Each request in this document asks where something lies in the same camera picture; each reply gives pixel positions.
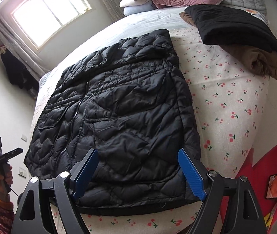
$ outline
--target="metal screw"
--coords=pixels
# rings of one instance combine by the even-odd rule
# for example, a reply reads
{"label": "metal screw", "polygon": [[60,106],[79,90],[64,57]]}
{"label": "metal screw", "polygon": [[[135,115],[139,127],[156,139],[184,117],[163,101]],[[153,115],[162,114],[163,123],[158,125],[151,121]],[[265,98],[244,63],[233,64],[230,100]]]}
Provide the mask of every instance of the metal screw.
{"label": "metal screw", "polygon": [[215,177],[217,175],[217,172],[216,171],[210,171],[210,172],[208,172],[208,175],[211,176],[211,177]]}
{"label": "metal screw", "polygon": [[243,181],[243,182],[246,182],[248,179],[247,179],[246,176],[241,176],[241,177],[240,177],[240,180]]}
{"label": "metal screw", "polygon": [[62,178],[67,178],[67,177],[69,176],[69,172],[62,172],[62,173],[60,174],[60,176],[61,176]]}
{"label": "metal screw", "polygon": [[30,182],[31,182],[31,183],[35,183],[35,182],[37,182],[38,180],[39,180],[38,177],[33,177],[33,178],[30,179]]}

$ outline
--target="tile floor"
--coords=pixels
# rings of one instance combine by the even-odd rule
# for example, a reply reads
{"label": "tile floor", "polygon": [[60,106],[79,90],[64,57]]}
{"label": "tile floor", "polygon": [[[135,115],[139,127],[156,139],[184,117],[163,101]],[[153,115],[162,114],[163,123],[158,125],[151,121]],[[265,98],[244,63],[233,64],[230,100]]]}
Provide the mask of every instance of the tile floor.
{"label": "tile floor", "polygon": [[[277,81],[273,78],[269,83],[268,100],[264,109],[261,124],[253,144],[254,164],[277,144]],[[219,234],[222,222],[219,218],[213,234]],[[277,222],[271,229],[271,234],[277,234]]]}

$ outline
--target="red stool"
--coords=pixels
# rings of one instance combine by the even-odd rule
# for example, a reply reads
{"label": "red stool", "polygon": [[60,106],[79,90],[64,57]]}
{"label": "red stool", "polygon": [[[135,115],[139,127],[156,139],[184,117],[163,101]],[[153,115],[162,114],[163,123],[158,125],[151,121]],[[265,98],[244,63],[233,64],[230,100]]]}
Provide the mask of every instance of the red stool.
{"label": "red stool", "polygon": [[[266,199],[268,181],[271,175],[277,174],[277,145],[265,154],[254,166],[253,165],[254,149],[251,148],[244,164],[239,170],[236,178],[239,176],[248,177],[255,194],[258,198],[262,213],[264,216],[269,214],[277,202],[277,199]],[[228,205],[228,197],[223,197],[220,214],[224,221],[226,208]],[[272,224],[277,220],[277,209],[275,211]]]}

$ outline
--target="wall socket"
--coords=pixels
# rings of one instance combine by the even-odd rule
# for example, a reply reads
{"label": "wall socket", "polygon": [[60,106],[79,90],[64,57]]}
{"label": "wall socket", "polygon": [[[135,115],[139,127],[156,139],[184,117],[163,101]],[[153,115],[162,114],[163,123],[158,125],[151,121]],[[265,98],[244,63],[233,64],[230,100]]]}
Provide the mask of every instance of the wall socket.
{"label": "wall socket", "polygon": [[27,142],[27,137],[23,134],[22,136],[21,136],[21,139],[23,140],[23,141],[25,141],[25,142]]}
{"label": "wall socket", "polygon": [[20,176],[23,176],[24,178],[27,177],[27,171],[21,167],[19,167],[19,173]]}

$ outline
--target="human hand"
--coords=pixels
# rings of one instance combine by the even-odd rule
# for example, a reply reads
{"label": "human hand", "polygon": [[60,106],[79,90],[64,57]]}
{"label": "human hand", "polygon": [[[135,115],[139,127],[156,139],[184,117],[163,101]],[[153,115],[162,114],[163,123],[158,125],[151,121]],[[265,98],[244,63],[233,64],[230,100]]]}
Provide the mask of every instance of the human hand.
{"label": "human hand", "polygon": [[0,192],[1,193],[5,193],[4,183],[1,182],[2,180],[5,179],[6,183],[9,185],[11,185],[13,183],[13,173],[11,171],[12,167],[10,165],[9,165],[9,169],[10,170],[7,173],[5,173],[5,177],[2,174],[0,174]]}

